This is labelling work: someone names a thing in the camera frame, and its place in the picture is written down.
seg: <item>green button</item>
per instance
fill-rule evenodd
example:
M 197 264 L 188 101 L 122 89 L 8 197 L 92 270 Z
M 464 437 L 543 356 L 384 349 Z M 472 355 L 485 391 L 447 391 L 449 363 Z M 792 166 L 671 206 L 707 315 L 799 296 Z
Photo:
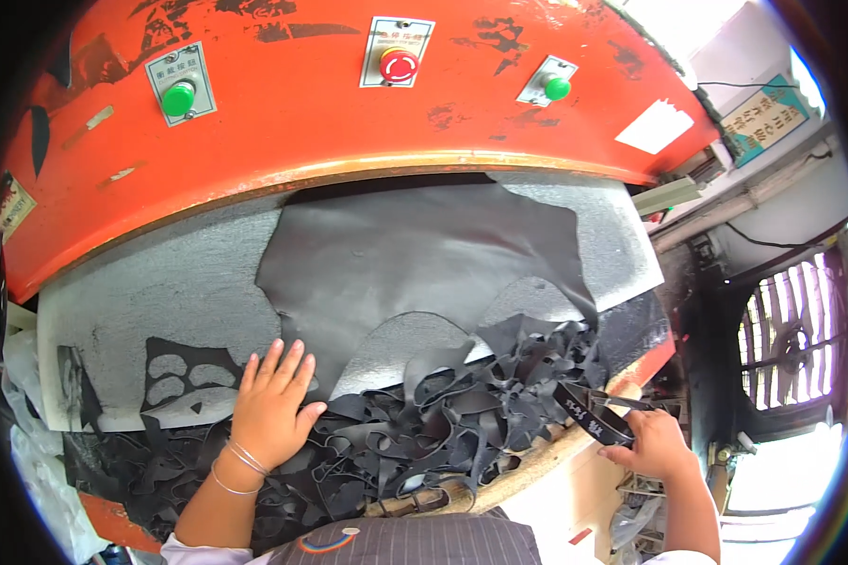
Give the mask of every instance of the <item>green button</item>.
M 543 87 L 543 93 L 546 94 L 546 97 L 550 100 L 561 100 L 569 95 L 571 91 L 571 85 L 566 79 L 561 77 L 556 77 L 555 79 L 551 79 L 546 83 L 546 86 Z
M 173 84 L 163 94 L 163 112 L 168 116 L 184 116 L 195 102 L 195 88 L 190 82 Z

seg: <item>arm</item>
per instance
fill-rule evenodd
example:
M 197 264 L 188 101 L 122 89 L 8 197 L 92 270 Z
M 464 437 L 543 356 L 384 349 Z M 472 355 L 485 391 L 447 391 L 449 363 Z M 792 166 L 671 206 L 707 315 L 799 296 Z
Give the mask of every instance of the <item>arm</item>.
M 277 339 L 260 371 L 258 356 L 251 355 L 232 413 L 230 441 L 244 447 L 264 469 L 276 468 L 294 456 L 305 445 L 317 417 L 326 410 L 325 403 L 315 402 L 298 411 L 314 376 L 314 356 L 300 363 L 305 345 L 296 341 L 277 368 L 282 353 L 283 342 Z M 192 547 L 247 548 L 257 498 L 253 491 L 263 484 L 264 476 L 228 447 L 223 448 L 212 468 L 217 478 L 209 475 L 185 506 L 176 523 L 176 538 Z
M 678 420 L 661 410 L 631 411 L 625 420 L 635 434 L 632 448 L 602 447 L 599 455 L 640 475 L 662 479 L 667 497 L 666 551 L 699 551 L 719 563 L 719 516 Z

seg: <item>red emergency stop button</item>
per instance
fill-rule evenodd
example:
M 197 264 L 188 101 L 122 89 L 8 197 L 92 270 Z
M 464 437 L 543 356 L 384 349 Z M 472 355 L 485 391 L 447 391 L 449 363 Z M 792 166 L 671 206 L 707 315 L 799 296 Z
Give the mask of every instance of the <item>red emergency stop button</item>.
M 401 47 L 391 47 L 380 57 L 380 74 L 389 82 L 403 82 L 418 74 L 418 57 Z

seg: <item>wrist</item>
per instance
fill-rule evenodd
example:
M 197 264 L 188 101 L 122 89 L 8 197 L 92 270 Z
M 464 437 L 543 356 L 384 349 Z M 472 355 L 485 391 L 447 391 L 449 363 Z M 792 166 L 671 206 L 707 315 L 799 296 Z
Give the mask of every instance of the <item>wrist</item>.
M 243 463 L 228 449 L 220 452 L 214 469 L 217 478 L 235 491 L 258 490 L 264 483 L 264 477 L 258 471 Z
M 686 451 L 685 454 L 674 463 L 664 476 L 659 477 L 663 484 L 683 483 L 701 478 L 700 460 L 691 451 Z

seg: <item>white sleeve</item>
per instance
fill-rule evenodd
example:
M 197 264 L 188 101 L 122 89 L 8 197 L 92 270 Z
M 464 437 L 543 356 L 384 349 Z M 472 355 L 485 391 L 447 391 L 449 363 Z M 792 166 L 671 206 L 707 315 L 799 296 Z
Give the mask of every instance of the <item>white sleeve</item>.
M 655 558 L 644 561 L 644 565 L 716 565 L 716 561 L 700 551 L 676 549 L 675 551 L 664 551 Z
M 253 559 L 251 549 L 233 549 L 226 547 L 189 547 L 176 539 L 171 533 L 160 548 L 160 554 L 167 565 L 260 565 L 265 562 L 261 556 Z

